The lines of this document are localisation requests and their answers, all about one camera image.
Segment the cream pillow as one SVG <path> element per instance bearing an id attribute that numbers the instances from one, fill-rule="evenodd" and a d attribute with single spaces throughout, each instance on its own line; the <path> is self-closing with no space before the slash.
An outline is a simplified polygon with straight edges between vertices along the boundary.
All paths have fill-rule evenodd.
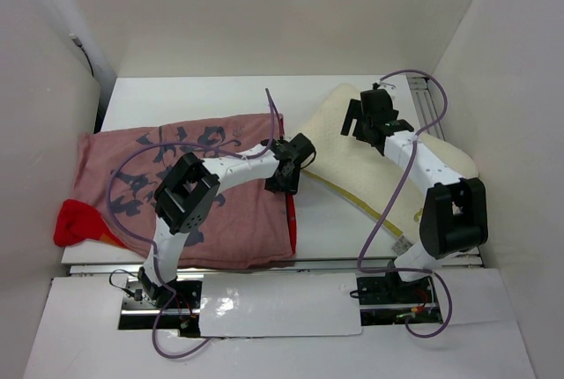
<path id="1" fill-rule="evenodd" d="M 402 176 L 402 169 L 370 144 L 340 135 L 349 101 L 359 97 L 353 85 L 339 85 L 315 112 L 310 109 L 309 117 L 287 132 L 289 136 L 303 133 L 317 150 L 294 200 L 298 258 L 357 258 Z M 464 177 L 479 175 L 462 150 L 426 133 L 420 140 Z M 401 237 L 418 242 L 424 200 L 408 180 L 366 256 L 394 256 L 392 246 Z"/>

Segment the red patterned pillowcase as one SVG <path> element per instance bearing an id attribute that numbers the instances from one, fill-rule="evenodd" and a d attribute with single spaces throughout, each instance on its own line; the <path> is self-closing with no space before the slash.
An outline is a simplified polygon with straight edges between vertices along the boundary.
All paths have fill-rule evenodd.
<path id="1" fill-rule="evenodd" d="M 53 236 L 66 248 L 97 241 L 147 256 L 158 223 L 190 227 L 182 267 L 246 269 L 296 250 L 293 200 L 255 180 L 228 190 L 206 158 L 275 141 L 268 114 L 86 133 Z"/>

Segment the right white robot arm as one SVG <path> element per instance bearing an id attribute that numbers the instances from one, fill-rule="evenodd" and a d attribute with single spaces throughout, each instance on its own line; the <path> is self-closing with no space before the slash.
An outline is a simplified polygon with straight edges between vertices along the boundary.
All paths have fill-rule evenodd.
<path id="1" fill-rule="evenodd" d="M 463 177 L 424 145 L 399 117 L 386 90 L 366 90 L 351 99 L 341 134 L 370 144 L 404 171 L 401 184 L 411 181 L 425 196 L 419 240 L 393 261 L 394 274 L 384 281 L 389 298 L 405 301 L 415 281 L 431 275 L 442 260 L 486 243 L 485 184 L 477 177 Z"/>

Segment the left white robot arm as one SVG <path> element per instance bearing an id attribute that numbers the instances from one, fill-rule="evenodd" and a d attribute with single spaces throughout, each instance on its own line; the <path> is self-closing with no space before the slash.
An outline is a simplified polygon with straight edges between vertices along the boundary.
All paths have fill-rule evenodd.
<path id="1" fill-rule="evenodd" d="M 204 223 L 218 194 L 264 180 L 268 191 L 294 195 L 302 163 L 315 156 L 314 145 L 301 133 L 290 141 L 264 140 L 224 157 L 200 159 L 192 152 L 182 156 L 155 192 L 155 233 L 138 273 L 144 299 L 163 308 L 175 297 L 184 244 Z"/>

